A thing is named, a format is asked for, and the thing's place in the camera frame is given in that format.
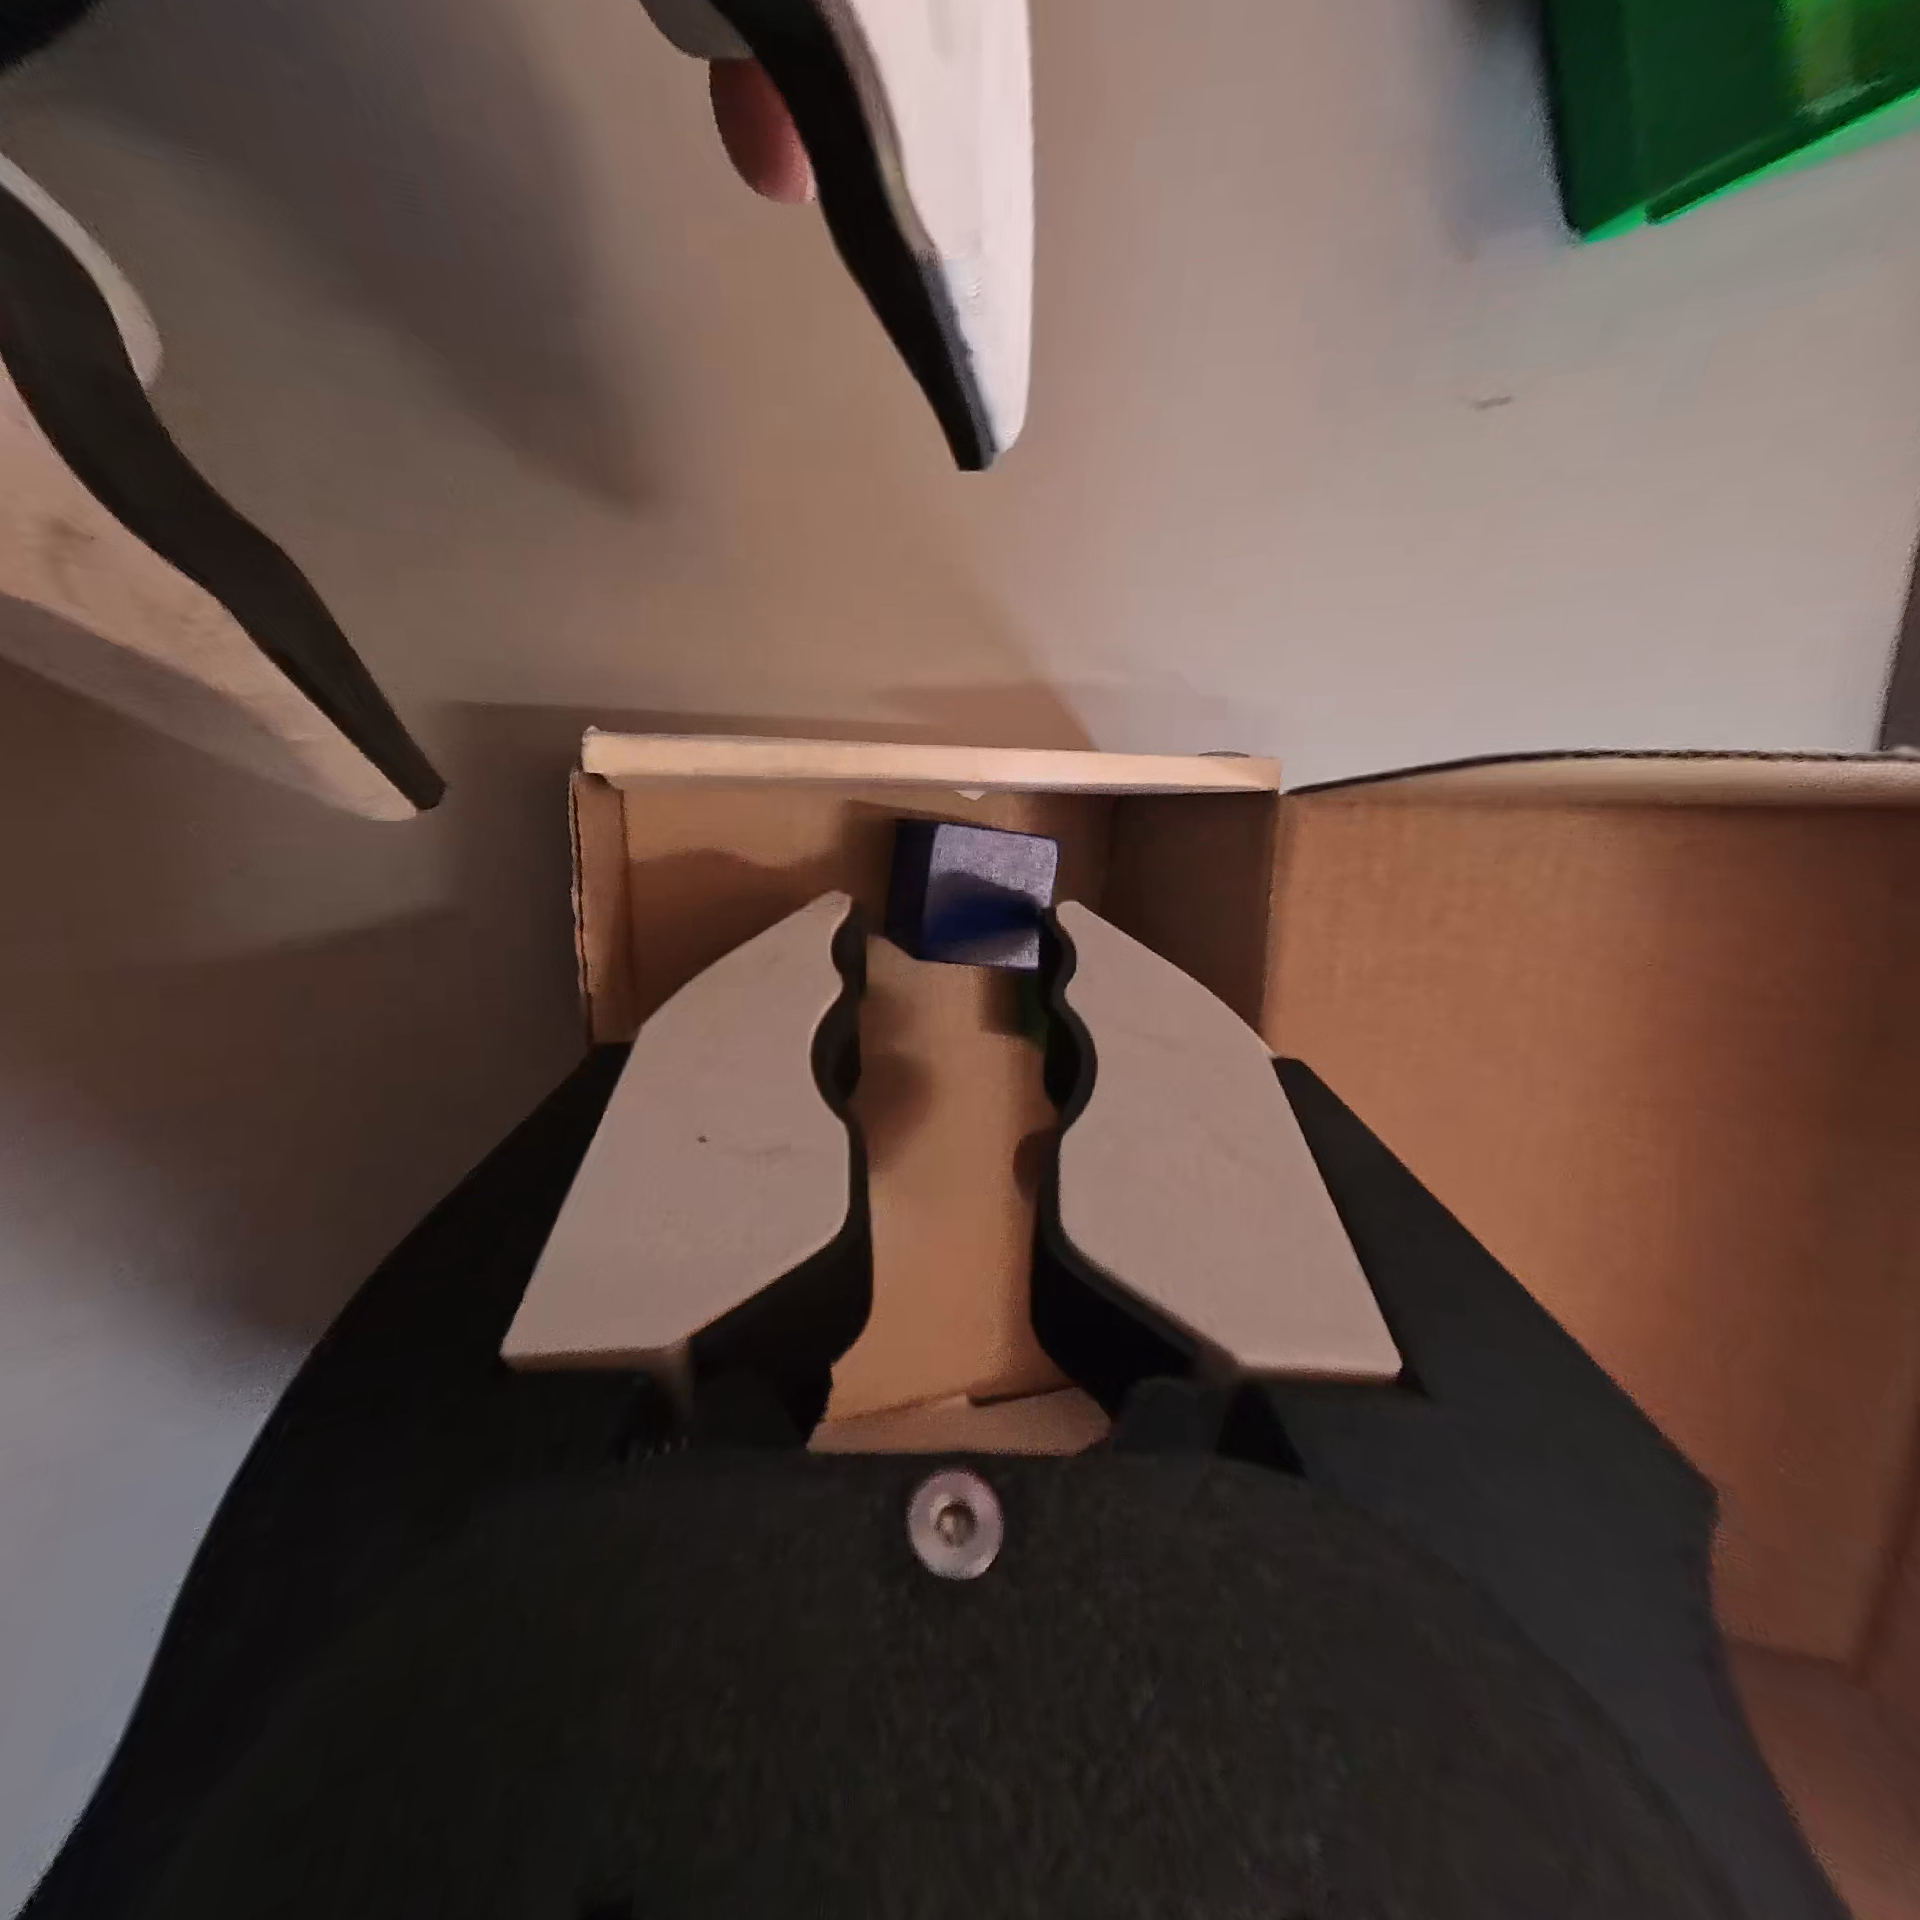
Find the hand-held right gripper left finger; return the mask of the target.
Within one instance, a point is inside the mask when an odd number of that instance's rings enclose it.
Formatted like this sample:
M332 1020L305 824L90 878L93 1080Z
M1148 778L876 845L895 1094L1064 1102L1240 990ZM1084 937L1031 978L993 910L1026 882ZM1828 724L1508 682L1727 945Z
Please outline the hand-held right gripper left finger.
M826 892L642 1020L500 1339L521 1372L689 1373L696 1339L856 1220L849 1094L817 1045L856 1014L866 936Z

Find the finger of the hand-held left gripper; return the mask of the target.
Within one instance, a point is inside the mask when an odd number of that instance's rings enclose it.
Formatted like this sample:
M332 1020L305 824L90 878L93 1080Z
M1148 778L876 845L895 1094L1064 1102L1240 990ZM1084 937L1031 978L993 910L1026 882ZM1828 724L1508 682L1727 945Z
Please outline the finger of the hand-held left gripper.
M275 540L154 406L133 282L2 160L4 660L253 778L400 824L447 782Z
M959 468L1017 443L1035 280L1026 2L648 2L681 53L757 62L849 275Z

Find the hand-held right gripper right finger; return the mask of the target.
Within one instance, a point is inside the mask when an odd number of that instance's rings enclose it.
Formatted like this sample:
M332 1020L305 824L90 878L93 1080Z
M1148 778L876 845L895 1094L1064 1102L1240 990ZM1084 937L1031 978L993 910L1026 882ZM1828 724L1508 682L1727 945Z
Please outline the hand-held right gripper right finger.
M1383 1385L1404 1357L1258 1030L1084 904L1040 936L1035 1334L1077 1385Z

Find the white cardboard mailer box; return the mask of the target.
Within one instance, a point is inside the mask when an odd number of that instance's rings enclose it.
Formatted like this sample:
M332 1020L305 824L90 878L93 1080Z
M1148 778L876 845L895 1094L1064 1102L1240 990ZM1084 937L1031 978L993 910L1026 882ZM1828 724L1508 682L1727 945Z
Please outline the white cardboard mailer box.
M840 890L895 811L1045 833L1065 899L1301 1061L1720 1494L1720 1618L1915 1712L1915 752L1276 762L584 733L597 1041Z

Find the blue cube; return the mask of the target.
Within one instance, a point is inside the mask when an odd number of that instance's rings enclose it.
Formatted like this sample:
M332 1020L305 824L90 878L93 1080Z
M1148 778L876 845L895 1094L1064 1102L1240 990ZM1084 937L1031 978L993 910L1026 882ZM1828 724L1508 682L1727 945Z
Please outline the blue cube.
M1058 872L1049 834L897 819L880 933L927 965L1034 973Z

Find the green plastic bin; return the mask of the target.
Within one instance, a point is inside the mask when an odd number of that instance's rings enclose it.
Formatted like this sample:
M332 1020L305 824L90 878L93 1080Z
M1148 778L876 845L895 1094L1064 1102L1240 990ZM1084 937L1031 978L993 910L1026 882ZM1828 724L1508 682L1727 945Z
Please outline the green plastic bin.
M1917 129L1915 2L1543 2L1552 160L1597 243Z

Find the grey desk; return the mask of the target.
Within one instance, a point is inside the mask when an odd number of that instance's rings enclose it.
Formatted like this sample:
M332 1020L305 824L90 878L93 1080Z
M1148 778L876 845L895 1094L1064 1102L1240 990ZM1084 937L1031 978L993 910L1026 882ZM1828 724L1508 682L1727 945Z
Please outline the grey desk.
M99 5L4 154L448 779L362 824L4 673L4 1916L368 1270L573 1065L587 728L1861 750L1915 137L1594 248L1535 5L1035 5L1031 406L954 468L639 5Z

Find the person's left hand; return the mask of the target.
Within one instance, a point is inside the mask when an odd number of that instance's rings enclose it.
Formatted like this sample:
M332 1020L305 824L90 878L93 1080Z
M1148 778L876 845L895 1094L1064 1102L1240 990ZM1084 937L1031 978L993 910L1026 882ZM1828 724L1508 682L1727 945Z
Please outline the person's left hand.
M801 129L759 62L712 62L709 101L725 154L752 193L783 205L818 200Z

